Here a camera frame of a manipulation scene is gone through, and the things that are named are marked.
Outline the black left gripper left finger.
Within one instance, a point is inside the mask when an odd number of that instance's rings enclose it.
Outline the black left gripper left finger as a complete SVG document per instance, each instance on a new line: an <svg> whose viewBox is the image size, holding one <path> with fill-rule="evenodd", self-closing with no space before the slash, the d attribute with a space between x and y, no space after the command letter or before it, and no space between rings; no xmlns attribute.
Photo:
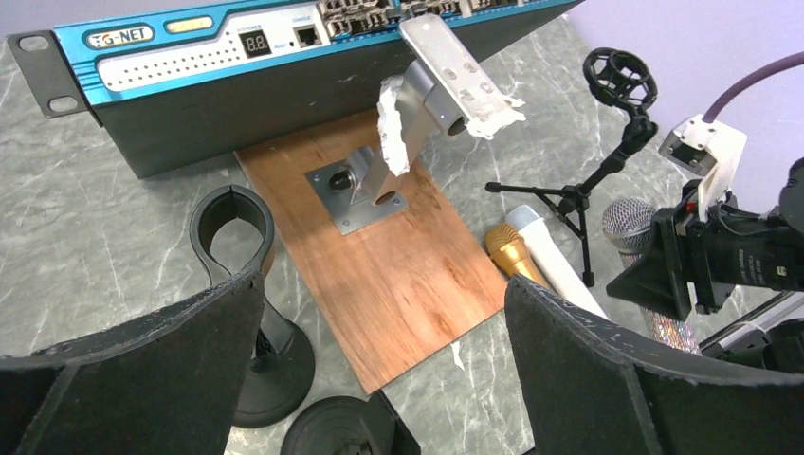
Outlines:
<svg viewBox="0 0 804 455"><path fill-rule="evenodd" d="M225 288L1 360L5 454L221 454L245 311Z"/></svg>

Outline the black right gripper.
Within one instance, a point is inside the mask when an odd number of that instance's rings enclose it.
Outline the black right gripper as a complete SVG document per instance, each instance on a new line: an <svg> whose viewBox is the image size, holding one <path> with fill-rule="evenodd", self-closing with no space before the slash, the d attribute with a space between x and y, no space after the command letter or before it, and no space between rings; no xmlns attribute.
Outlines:
<svg viewBox="0 0 804 455"><path fill-rule="evenodd" d="M691 312L687 285L705 314L726 299L717 286L745 285L777 291L803 290L803 184L791 178L767 215L736 207L728 195L701 222L692 190L674 209L652 219L652 247L607 286L626 300L679 321Z"/></svg>

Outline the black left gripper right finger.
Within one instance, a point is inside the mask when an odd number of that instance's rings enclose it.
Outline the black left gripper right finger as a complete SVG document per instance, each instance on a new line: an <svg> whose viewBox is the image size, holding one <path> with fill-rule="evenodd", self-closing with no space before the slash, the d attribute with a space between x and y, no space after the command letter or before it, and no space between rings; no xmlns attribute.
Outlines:
<svg viewBox="0 0 804 455"><path fill-rule="evenodd" d="M799 454L803 377L694 355L521 275L507 332L537 454Z"/></svg>

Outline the glitter mesh-head microphone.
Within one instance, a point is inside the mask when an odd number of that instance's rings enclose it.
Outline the glitter mesh-head microphone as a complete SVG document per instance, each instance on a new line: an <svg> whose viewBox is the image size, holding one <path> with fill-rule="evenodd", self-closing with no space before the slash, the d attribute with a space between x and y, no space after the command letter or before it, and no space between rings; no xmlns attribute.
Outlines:
<svg viewBox="0 0 804 455"><path fill-rule="evenodd" d="M602 231L616 247L625 268L641 257L641 249L649 242L652 216L657 209L648 202L625 197L612 201L602 212ZM644 307L639 307L649 336L672 348L700 355L701 349L691 326Z"/></svg>

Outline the white microphone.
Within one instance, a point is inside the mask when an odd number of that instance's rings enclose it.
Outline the white microphone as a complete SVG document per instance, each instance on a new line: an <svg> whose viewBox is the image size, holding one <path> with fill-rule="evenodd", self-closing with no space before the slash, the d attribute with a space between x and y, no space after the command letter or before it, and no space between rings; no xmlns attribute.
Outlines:
<svg viewBox="0 0 804 455"><path fill-rule="evenodd" d="M588 312L608 319L557 247L541 215L528 205L520 205L505 215L505 221L522 237L540 272L559 296Z"/></svg>

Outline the gold microphone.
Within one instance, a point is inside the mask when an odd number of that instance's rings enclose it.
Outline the gold microphone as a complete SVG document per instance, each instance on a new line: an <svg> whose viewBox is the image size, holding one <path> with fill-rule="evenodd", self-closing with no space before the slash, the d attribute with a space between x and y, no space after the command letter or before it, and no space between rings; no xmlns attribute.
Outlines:
<svg viewBox="0 0 804 455"><path fill-rule="evenodd" d="M491 261L509 278L521 274L533 282L553 291L535 265L525 241L508 223L491 227L483 237L484 247Z"/></svg>

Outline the black round-base stand with clip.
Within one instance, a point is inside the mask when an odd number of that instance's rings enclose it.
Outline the black round-base stand with clip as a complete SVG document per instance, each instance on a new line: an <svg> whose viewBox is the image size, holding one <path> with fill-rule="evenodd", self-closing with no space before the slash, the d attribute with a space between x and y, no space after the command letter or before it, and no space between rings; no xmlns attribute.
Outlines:
<svg viewBox="0 0 804 455"><path fill-rule="evenodd" d="M419 454L421 446L383 391L364 401L353 396L323 398L289 427L280 453Z"/></svg>

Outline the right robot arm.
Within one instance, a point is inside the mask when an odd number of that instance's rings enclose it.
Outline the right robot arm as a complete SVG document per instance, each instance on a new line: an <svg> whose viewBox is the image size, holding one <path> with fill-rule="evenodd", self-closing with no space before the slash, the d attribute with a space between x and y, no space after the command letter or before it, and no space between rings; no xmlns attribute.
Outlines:
<svg viewBox="0 0 804 455"><path fill-rule="evenodd" d="M802 291L803 162L764 215L739 209L732 193L701 215L699 183L688 181L678 205L652 216L640 258L607 285L608 295L683 321L719 312L738 285Z"/></svg>

